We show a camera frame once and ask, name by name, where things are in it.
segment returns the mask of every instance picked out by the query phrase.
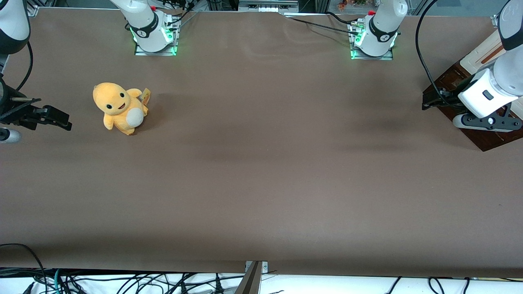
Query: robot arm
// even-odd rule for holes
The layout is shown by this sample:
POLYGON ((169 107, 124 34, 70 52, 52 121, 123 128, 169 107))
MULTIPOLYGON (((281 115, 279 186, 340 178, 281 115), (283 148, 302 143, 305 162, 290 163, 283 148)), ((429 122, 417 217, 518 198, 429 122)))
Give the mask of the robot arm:
POLYGON ((0 54, 14 54, 29 41, 26 0, 0 0, 0 54))
POLYGON ((147 52, 157 52, 173 42, 165 33, 171 15, 153 11, 146 0, 110 0, 125 16, 136 43, 147 52))
POLYGON ((512 101, 523 96, 523 0, 509 0, 505 4, 499 14, 498 31, 507 52, 480 68, 458 94, 474 115, 456 116, 453 122, 459 128, 494 131, 521 128, 521 121, 508 118, 508 110, 512 101), (504 106, 507 110, 500 117, 496 111, 504 106))
MULTIPOLYGON (((0 54, 14 54, 29 42, 31 28, 26 8, 26 0, 0 0, 0 54)), ((33 105, 40 100, 27 98, 11 88, 0 74, 0 123, 30 130, 35 130, 38 124, 71 130, 68 114, 49 105, 42 108, 33 105)), ((0 128, 0 143, 16 143, 19 140, 20 132, 0 128)))
POLYGON ((507 2, 499 14, 498 31, 507 51, 494 64, 494 78, 501 89, 523 96, 523 0, 507 2))
POLYGON ((363 31, 354 45, 371 57, 386 54, 398 36, 397 31, 407 12, 405 0, 382 1, 375 15, 358 20, 363 23, 363 31))

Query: white belly patch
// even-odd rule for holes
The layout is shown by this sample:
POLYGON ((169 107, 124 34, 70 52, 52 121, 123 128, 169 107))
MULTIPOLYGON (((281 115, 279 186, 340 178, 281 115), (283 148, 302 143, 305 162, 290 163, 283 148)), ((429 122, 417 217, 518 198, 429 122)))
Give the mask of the white belly patch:
POLYGON ((126 116, 127 124, 133 128, 143 122, 143 111, 140 108, 131 108, 126 116))

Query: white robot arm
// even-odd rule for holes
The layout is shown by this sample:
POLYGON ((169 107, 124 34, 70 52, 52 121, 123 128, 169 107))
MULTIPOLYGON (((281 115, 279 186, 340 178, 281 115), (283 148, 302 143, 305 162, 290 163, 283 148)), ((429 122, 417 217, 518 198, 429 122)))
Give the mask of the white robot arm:
POLYGON ((382 0, 375 15, 358 20, 363 22, 364 32, 354 45, 368 56, 386 54, 398 36, 397 31, 407 12, 405 0, 382 0))
POLYGON ((521 120, 509 114, 511 103, 523 96, 523 0, 509 0, 498 17, 498 32, 506 53, 484 65, 455 90, 438 88, 425 93, 423 110, 451 106, 458 113, 452 122, 463 129, 521 129, 521 120))
POLYGON ((510 0, 498 16, 498 31, 507 52, 481 68, 458 95, 478 118, 523 96, 523 0, 510 0))
POLYGON ((26 0, 0 0, 0 54, 14 54, 29 41, 26 0))
POLYGON ((136 43, 147 52, 157 52, 173 42, 166 34, 171 15, 153 11, 146 0, 110 0, 127 19, 136 43))

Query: metal bracket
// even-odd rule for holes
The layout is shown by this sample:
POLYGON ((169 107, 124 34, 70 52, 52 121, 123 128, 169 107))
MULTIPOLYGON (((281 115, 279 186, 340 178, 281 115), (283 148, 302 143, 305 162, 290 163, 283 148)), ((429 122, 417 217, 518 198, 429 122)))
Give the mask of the metal bracket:
POLYGON ((267 262, 246 262, 245 268, 247 268, 247 273, 243 276, 234 294, 259 294, 262 271, 268 270, 267 262))
POLYGON ((363 51, 355 45, 359 38, 365 33, 363 27, 363 19, 359 18, 357 21, 353 21, 351 24, 347 25, 347 29, 351 32, 357 32, 357 35, 349 33, 349 43, 350 43, 350 58, 351 59, 363 59, 363 60, 392 60, 392 48, 389 48, 387 53, 380 57, 368 56, 363 51))
MULTIPOLYGON (((248 261, 248 262, 245 262, 245 272, 247 272, 249 270, 249 267, 251 266, 253 262, 251 261, 248 261)), ((261 262, 261 273, 262 274, 266 274, 269 272, 269 262, 261 262)))
POLYGON ((462 129, 485 130, 496 132, 511 132, 521 129, 521 120, 508 116, 511 103, 505 105, 502 115, 497 111, 484 118, 478 118, 473 114, 463 114, 454 117, 453 123, 462 129))
POLYGON ((497 14, 491 16, 491 21, 492 21, 492 26, 494 26, 495 28, 497 28, 497 21, 498 21, 498 18, 497 18, 497 14))
MULTIPOLYGON (((466 108, 464 107, 463 103, 460 101, 457 95, 454 95, 452 92, 446 91, 444 88, 438 88, 438 91, 440 95, 445 98, 445 100, 450 103, 451 105, 455 107, 463 107, 463 110, 465 111, 466 108)), ((450 106, 446 104, 441 98, 439 97, 438 93, 436 91, 430 91, 428 93, 423 94, 423 103, 422 103, 422 110, 427 110, 432 107, 445 107, 450 106)))
POLYGON ((0 54, 0 74, 4 73, 7 60, 9 60, 9 55, 0 54))

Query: metal clamp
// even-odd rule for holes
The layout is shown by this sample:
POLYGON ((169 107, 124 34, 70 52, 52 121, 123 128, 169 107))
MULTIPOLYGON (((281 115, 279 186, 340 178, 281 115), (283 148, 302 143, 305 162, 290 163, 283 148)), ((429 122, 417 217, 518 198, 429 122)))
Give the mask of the metal clamp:
POLYGON ((258 294, 262 273, 267 273, 269 270, 268 263, 260 261, 246 262, 245 269, 247 269, 247 273, 243 276, 234 294, 258 294))

